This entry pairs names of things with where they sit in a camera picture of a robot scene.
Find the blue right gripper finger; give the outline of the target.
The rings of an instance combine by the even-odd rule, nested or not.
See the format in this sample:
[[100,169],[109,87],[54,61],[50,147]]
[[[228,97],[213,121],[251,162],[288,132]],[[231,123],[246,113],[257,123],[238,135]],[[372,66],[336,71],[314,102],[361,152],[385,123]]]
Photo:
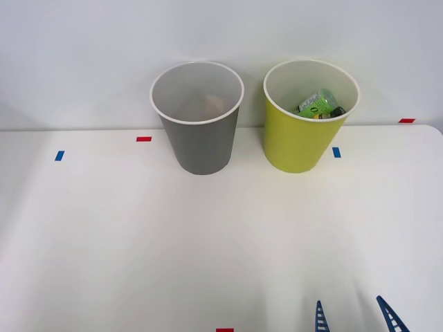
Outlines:
[[377,296],[377,303],[383,313],[389,332],[409,332],[408,327],[403,323],[400,317],[390,307],[382,296]]
[[330,332],[320,300],[316,303],[315,332]]

